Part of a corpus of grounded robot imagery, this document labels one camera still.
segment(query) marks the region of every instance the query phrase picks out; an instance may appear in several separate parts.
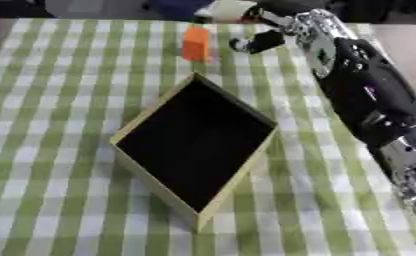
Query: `orange block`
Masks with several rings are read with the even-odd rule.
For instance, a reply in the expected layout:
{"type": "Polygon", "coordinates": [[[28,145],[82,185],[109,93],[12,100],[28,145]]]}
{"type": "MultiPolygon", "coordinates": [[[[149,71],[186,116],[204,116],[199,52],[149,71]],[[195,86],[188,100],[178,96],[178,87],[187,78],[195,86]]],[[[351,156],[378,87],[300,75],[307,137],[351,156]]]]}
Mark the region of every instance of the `orange block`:
{"type": "Polygon", "coordinates": [[[183,58],[192,61],[207,61],[209,55],[209,31],[202,27],[188,28],[183,38],[183,58]]]}

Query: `box rim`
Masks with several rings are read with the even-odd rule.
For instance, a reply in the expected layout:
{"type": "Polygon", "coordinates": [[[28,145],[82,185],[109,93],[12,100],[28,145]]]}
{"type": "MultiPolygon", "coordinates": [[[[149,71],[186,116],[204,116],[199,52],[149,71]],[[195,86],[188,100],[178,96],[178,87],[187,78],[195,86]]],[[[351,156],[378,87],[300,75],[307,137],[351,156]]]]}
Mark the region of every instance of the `box rim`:
{"type": "Polygon", "coordinates": [[[145,173],[147,173],[147,175],[152,178],[154,180],[154,182],[158,183],[158,185],[162,188],[164,188],[166,191],[168,191],[172,197],[174,199],[177,199],[178,201],[180,201],[181,203],[183,203],[187,208],[189,208],[191,210],[192,213],[194,213],[197,216],[197,226],[194,227],[197,231],[200,231],[199,228],[203,228],[206,224],[206,222],[208,222],[213,215],[211,215],[206,221],[205,223],[200,223],[199,224],[199,220],[200,217],[203,216],[204,214],[206,214],[207,209],[209,209],[211,206],[211,204],[213,203],[213,201],[222,193],[224,192],[225,189],[227,189],[226,187],[234,180],[234,178],[237,178],[237,175],[241,175],[240,170],[242,170],[244,167],[247,167],[248,165],[248,169],[251,167],[251,165],[253,165],[253,161],[251,161],[250,159],[257,155],[260,151],[263,150],[264,147],[267,147],[266,144],[269,144],[272,137],[276,134],[277,129],[278,128],[278,124],[277,122],[273,121],[272,119],[270,119],[269,117],[267,117],[266,115],[264,115],[263,113],[261,113],[260,111],[252,108],[249,104],[247,104],[246,102],[242,101],[241,99],[235,97],[233,94],[231,94],[230,92],[228,92],[227,90],[223,89],[222,87],[216,85],[214,82],[212,82],[211,80],[209,80],[208,78],[204,77],[203,75],[201,75],[198,72],[193,72],[190,75],[188,75],[188,77],[182,79],[178,85],[176,87],[174,87],[173,89],[171,89],[169,92],[165,93],[162,97],[160,97],[160,99],[149,105],[146,106],[144,108],[143,111],[141,111],[141,113],[134,118],[133,120],[131,120],[130,122],[128,122],[127,124],[125,124],[121,129],[119,129],[112,137],[110,137],[110,144],[119,152],[121,152],[124,156],[129,157],[132,161],[134,161],[145,173]],[[183,90],[186,86],[188,86],[189,84],[191,84],[191,82],[194,79],[199,79],[201,80],[206,86],[208,86],[210,89],[214,90],[219,96],[223,97],[225,100],[228,100],[230,103],[235,104],[236,106],[240,107],[241,109],[244,109],[245,111],[247,111],[248,114],[252,115],[253,117],[257,118],[259,121],[263,122],[264,124],[272,127],[273,129],[270,131],[270,133],[265,137],[265,139],[262,140],[262,142],[259,144],[259,146],[253,151],[253,153],[250,154],[250,156],[246,159],[246,161],[241,165],[241,167],[239,167],[235,174],[228,179],[228,181],[221,187],[221,189],[216,193],[216,195],[209,201],[209,203],[201,210],[201,211],[196,211],[193,207],[191,207],[188,203],[186,203],[182,198],[180,198],[177,194],[175,194],[172,190],[170,190],[165,184],[163,184],[160,180],[158,180],[154,175],[150,174],[146,168],[144,168],[142,165],[140,165],[135,159],[133,159],[132,157],[130,157],[129,155],[127,155],[119,146],[118,143],[124,138],[126,137],[130,132],[132,132],[134,129],[136,129],[139,125],[141,125],[143,122],[145,122],[151,115],[153,115],[156,111],[158,111],[163,105],[165,105],[170,99],[172,99],[175,95],[177,95],[181,90],[183,90]]]}

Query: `open box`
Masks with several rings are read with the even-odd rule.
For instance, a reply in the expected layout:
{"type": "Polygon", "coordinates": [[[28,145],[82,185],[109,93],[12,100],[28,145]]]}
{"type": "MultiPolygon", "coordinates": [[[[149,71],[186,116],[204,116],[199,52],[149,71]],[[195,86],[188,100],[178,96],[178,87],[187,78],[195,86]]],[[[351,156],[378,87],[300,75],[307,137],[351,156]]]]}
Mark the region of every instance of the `open box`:
{"type": "Polygon", "coordinates": [[[276,126],[194,74],[111,144],[125,168],[200,231],[270,144],[276,126]]]}

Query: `checkered tablecloth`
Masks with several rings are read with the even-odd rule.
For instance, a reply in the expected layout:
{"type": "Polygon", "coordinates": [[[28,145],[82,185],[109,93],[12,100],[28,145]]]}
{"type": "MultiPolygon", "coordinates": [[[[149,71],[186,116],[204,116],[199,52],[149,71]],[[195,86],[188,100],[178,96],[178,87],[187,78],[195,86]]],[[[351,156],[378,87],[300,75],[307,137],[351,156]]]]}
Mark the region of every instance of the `checkered tablecloth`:
{"type": "MultiPolygon", "coordinates": [[[[188,26],[15,24],[0,51],[0,255],[416,255],[416,222],[293,39],[249,56],[228,40],[264,25],[207,25],[212,60],[190,63],[178,50],[188,26]],[[193,70],[279,123],[198,235],[115,164],[108,142],[193,70]]],[[[352,27],[377,44],[370,26],[352,27]]]]}

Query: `robotic hand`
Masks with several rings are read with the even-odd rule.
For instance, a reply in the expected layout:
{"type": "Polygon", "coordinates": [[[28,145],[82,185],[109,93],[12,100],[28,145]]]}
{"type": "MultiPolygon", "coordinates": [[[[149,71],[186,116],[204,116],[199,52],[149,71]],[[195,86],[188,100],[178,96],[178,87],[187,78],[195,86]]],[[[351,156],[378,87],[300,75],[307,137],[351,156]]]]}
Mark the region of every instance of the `robotic hand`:
{"type": "Polygon", "coordinates": [[[284,35],[296,36],[334,111],[367,145],[396,194],[416,215],[416,95],[396,68],[327,10],[261,3],[243,19],[276,30],[252,40],[232,39],[237,51],[258,53],[283,44],[284,35]]]}

